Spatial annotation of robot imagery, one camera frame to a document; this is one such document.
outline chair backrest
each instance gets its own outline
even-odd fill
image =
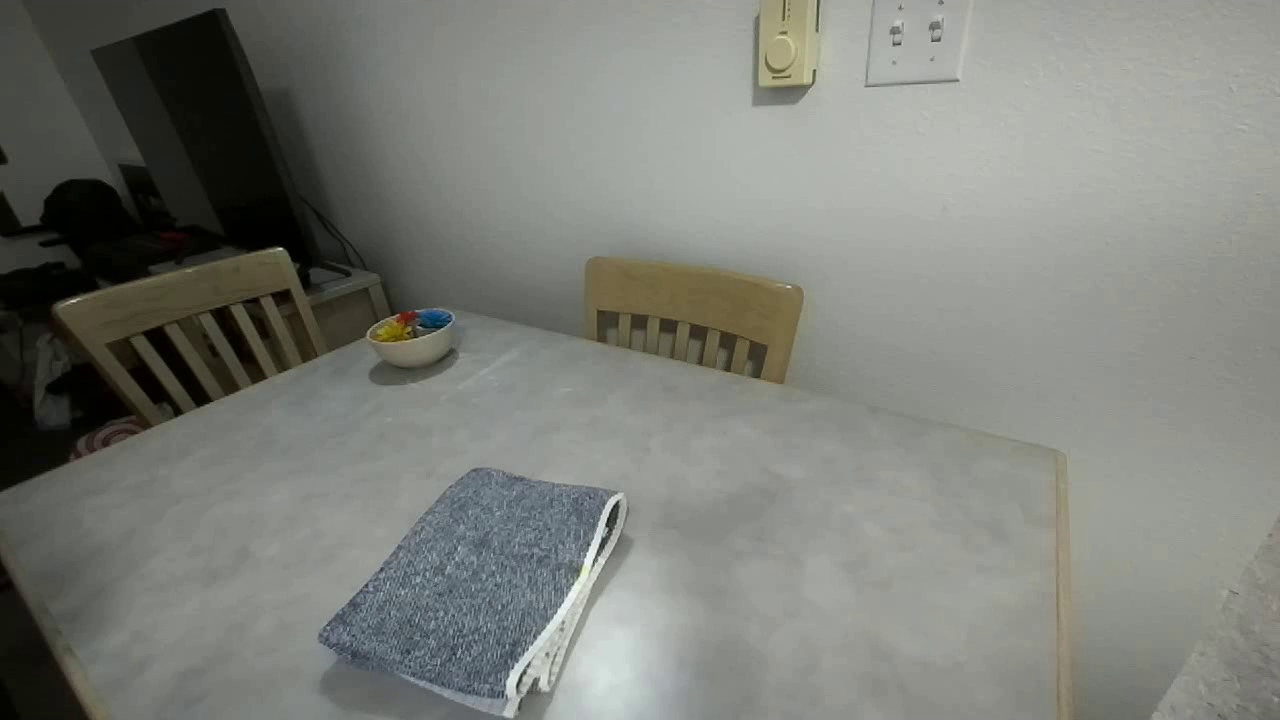
[[[590,334],[736,374],[787,381],[805,290],[764,277],[590,259]]]
[[[148,423],[325,351],[283,246],[111,285],[51,310]]]

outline fruit bowl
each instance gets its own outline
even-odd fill
[[[453,329],[447,306],[418,306],[376,319],[365,340],[392,366],[430,366],[453,351]]]

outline table edge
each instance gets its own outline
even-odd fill
[[[1075,720],[1075,584],[1073,584],[1073,485],[1068,457],[1052,448],[1056,471],[1056,720]]]
[[[50,656],[57,659],[57,668],[63,673],[63,679],[74,685],[74,697],[78,697],[80,710],[86,710],[87,720],[106,720],[107,707],[98,699],[98,690],[93,690],[93,685],[87,685],[87,673],[86,673],[86,662],[78,659],[74,643],[63,643],[63,635],[57,631],[57,624],[50,619],[50,613],[30,599],[33,590],[30,590],[23,573],[13,566],[13,564],[3,564],[3,573],[10,573],[10,581],[13,581],[13,588],[18,588],[18,595],[23,599],[30,616],[38,619],[42,639],[50,643]]]

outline light switch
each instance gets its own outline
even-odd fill
[[[761,89],[809,89],[816,78],[816,0],[761,0]]]
[[[959,84],[969,0],[875,0],[867,84]]]

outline gray laminate tabletop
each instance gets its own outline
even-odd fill
[[[465,317],[433,371],[340,347],[0,496],[93,710],[474,716],[320,624],[469,468],[634,496],[545,720],[1068,716],[1052,448]]]
[[[1280,716],[1280,525],[1230,588],[1212,635],[1165,690],[1155,720]]]

